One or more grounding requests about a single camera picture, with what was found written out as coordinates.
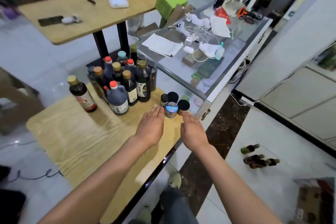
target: green box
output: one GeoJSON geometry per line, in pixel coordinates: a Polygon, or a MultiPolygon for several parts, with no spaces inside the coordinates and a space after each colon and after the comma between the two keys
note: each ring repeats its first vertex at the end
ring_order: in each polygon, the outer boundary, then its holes
{"type": "Polygon", "coordinates": [[[156,0],[155,8],[167,20],[176,5],[186,6],[187,4],[188,0],[156,0]]]}

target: blue lid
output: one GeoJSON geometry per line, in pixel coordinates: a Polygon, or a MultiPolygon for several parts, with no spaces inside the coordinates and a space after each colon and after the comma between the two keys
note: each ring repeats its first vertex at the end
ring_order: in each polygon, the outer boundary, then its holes
{"type": "Polygon", "coordinates": [[[124,52],[124,51],[119,51],[119,52],[118,52],[118,57],[125,58],[125,57],[126,57],[126,52],[124,52]]]}
{"type": "Polygon", "coordinates": [[[177,106],[168,106],[168,105],[166,105],[166,109],[167,109],[168,112],[174,113],[174,112],[177,112],[177,110],[179,108],[177,106]]]}

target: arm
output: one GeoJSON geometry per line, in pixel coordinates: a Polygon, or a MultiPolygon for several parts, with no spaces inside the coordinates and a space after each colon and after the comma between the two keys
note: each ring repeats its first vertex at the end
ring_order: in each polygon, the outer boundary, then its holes
{"type": "Polygon", "coordinates": [[[47,213],[39,224],[99,223],[128,171],[145,151],[161,139],[163,121],[163,108],[154,106],[145,113],[135,135],[47,213]]]}
{"type": "Polygon", "coordinates": [[[202,124],[190,113],[183,113],[181,135],[209,173],[233,224],[281,224],[263,201],[209,144],[202,124]]]}

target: person's hand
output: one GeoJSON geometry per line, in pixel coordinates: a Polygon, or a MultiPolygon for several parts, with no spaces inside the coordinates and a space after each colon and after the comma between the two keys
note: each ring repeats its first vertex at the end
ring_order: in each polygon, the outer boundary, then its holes
{"type": "Polygon", "coordinates": [[[181,136],[184,145],[192,152],[209,145],[201,122],[189,112],[183,112],[182,117],[181,136]]]}
{"type": "Polygon", "coordinates": [[[163,121],[165,112],[162,107],[155,105],[146,112],[136,129],[135,137],[144,143],[147,148],[158,144],[163,134],[163,121]]]}

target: person's left hand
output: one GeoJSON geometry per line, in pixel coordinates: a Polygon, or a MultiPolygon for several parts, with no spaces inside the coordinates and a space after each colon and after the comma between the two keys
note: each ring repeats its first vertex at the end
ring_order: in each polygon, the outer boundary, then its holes
{"type": "Polygon", "coordinates": [[[142,116],[135,137],[145,143],[148,149],[158,144],[163,134],[164,119],[164,109],[155,105],[142,116]]]}

